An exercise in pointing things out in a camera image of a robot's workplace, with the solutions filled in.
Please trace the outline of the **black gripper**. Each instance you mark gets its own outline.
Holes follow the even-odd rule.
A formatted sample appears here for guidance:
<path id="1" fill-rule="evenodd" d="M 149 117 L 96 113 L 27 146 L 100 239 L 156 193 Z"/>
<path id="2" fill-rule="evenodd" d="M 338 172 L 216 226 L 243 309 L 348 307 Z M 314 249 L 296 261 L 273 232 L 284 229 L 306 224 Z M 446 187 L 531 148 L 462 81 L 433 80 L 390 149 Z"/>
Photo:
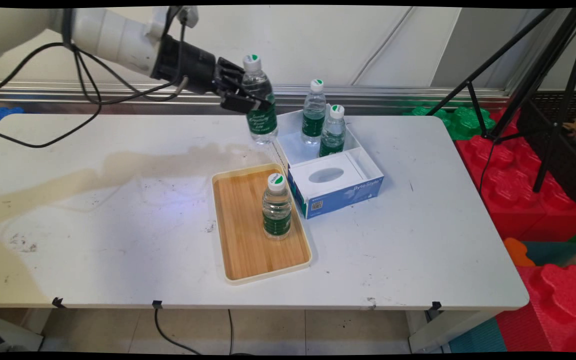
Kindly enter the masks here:
<path id="1" fill-rule="evenodd" d="M 157 60 L 151 77 L 156 80 L 181 84 L 188 79 L 187 91 L 203 95 L 212 93 L 221 98 L 222 109 L 249 114 L 253 111 L 267 111 L 274 106 L 274 98 L 262 98 L 248 93 L 238 93 L 242 86 L 245 71 L 237 64 L 195 47 L 185 41 L 178 41 L 164 35 L 158 48 Z"/>

